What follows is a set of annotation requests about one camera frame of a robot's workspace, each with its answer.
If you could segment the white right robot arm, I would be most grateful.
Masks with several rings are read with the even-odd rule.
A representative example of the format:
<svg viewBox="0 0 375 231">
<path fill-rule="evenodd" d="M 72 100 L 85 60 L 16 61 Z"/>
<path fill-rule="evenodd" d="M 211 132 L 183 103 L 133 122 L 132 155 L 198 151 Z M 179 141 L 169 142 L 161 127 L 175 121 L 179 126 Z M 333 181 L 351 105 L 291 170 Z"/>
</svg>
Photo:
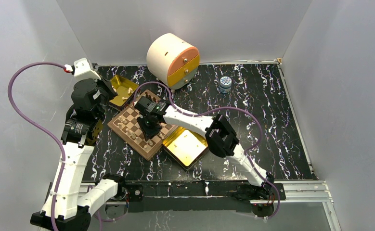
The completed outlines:
<svg viewBox="0 0 375 231">
<path fill-rule="evenodd" d="M 237 133 L 222 115 L 199 115 L 173 106 L 170 102 L 158 101 L 142 96 L 134 107 L 139 111 L 138 124 L 146 140 L 157 135 L 161 124 L 186 128 L 206 139 L 209 151 L 232 162 L 247 178 L 252 189 L 248 198 L 269 199 L 273 193 L 273 175 L 256 164 L 239 143 Z"/>
</svg>

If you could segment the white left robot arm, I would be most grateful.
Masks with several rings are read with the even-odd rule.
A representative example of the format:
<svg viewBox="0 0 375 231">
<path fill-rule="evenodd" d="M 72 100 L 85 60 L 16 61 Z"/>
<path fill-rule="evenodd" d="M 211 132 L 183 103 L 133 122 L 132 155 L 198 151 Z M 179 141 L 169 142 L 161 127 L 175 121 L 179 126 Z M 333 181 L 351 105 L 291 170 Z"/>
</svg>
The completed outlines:
<svg viewBox="0 0 375 231">
<path fill-rule="evenodd" d="M 74 85 L 58 170 L 45 204 L 31 216 L 32 225 L 51 231 L 86 231 L 91 217 L 108 200 L 126 198 L 123 177 L 109 173 L 84 196 L 79 195 L 88 159 L 102 131 L 105 108 L 115 96 L 111 82 L 103 78 L 84 79 Z"/>
</svg>

